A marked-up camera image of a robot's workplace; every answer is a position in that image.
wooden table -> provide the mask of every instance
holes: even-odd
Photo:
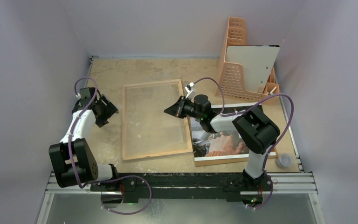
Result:
[[[122,109],[122,88],[124,84],[136,84],[151,81],[181,79],[184,84],[202,77],[218,77],[217,59],[96,59],[90,76],[97,81],[102,94]],[[221,104],[221,98],[215,97],[216,85],[205,80],[197,84],[198,94],[208,95],[212,104]],[[246,101],[226,99],[227,104]],[[286,126],[285,116],[279,101],[275,105],[263,105],[265,114],[282,131]],[[93,126],[87,142],[98,163],[112,163],[119,172],[242,172],[246,162],[195,167],[193,154],[173,155],[151,158],[141,161],[121,160],[121,114],[109,119],[102,128]],[[278,154],[289,153],[295,160],[295,151],[289,132],[276,146]],[[266,165],[268,172],[299,172],[297,163],[289,169],[280,169],[274,159]]]

wooden frame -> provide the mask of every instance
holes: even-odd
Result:
[[[186,134],[186,145],[187,148],[183,150],[175,150],[175,151],[167,151],[167,152],[160,152],[160,153],[153,153],[153,154],[145,154],[145,155],[137,155],[137,156],[126,156],[126,150],[127,150],[127,117],[125,112],[125,104],[126,104],[126,89],[131,87],[153,87],[153,86],[161,86],[161,85],[172,85],[177,84],[179,89],[179,95],[183,95],[183,86],[182,81],[180,79],[173,79],[173,80],[165,80],[165,81],[157,81],[157,82],[149,82],[149,83],[140,83],[140,84],[128,84],[123,85],[123,116],[122,116],[122,160],[136,160],[136,159],[143,159],[143,158],[150,158],[150,157],[157,157],[157,156],[167,156],[167,155],[176,155],[176,154],[183,154],[183,153],[192,153],[193,152],[193,144],[192,144],[192,138],[190,133],[190,125],[188,118],[183,119],[184,127],[185,127],[185,134]]]

wooden board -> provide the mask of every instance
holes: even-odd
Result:
[[[180,95],[180,79],[123,86],[122,160],[192,152],[188,119],[163,112]]]

gray wall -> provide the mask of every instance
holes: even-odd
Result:
[[[358,0],[307,0],[277,74],[327,223],[358,223]]]
[[[35,223],[88,56],[58,0],[0,0],[0,224]]]
[[[62,0],[88,53],[218,56],[227,19],[248,23],[248,43],[282,43],[305,0]]]

